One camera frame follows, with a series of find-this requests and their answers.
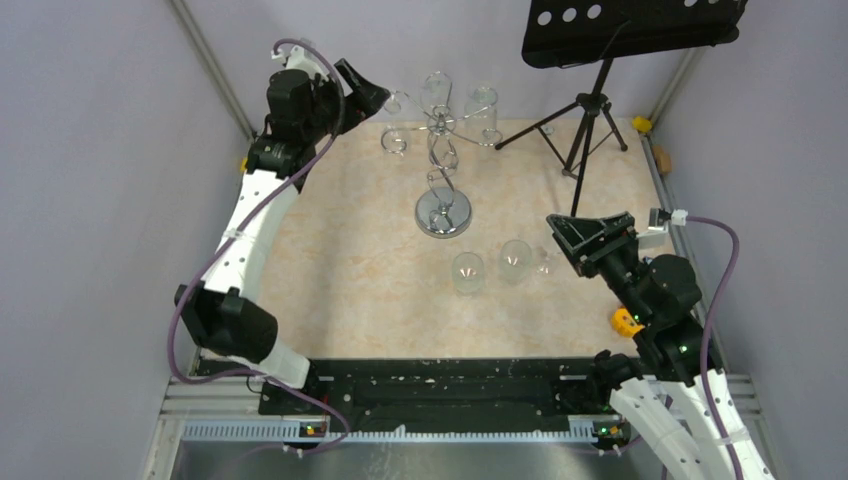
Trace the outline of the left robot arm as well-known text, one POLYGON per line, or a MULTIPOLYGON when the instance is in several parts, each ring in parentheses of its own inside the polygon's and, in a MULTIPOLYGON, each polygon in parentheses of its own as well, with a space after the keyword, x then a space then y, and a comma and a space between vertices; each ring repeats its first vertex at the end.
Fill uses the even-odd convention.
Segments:
POLYGON ((309 170, 340 135, 374 116, 390 92, 346 60, 327 70, 288 60, 266 89, 268 112, 251 143, 236 205, 208 266, 178 287, 168 339, 183 324, 201 349, 235 363, 238 373, 284 384, 297 413, 319 404, 309 360, 279 338, 277 319, 257 303, 262 271, 286 213, 309 170))

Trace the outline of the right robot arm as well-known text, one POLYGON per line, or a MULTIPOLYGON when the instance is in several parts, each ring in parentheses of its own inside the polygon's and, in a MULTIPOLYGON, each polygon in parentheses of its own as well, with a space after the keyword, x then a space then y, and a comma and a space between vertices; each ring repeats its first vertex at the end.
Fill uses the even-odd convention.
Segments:
POLYGON ((605 218, 551 214, 552 237, 575 273, 601 277, 637 330, 639 359, 596 356, 586 397, 600 412, 616 412, 675 479, 770 479, 730 393, 719 356, 712 353, 712 321, 698 322, 701 300, 691 262, 673 254, 650 261, 640 252, 683 227, 682 209, 655 208, 646 231, 624 212, 605 218))

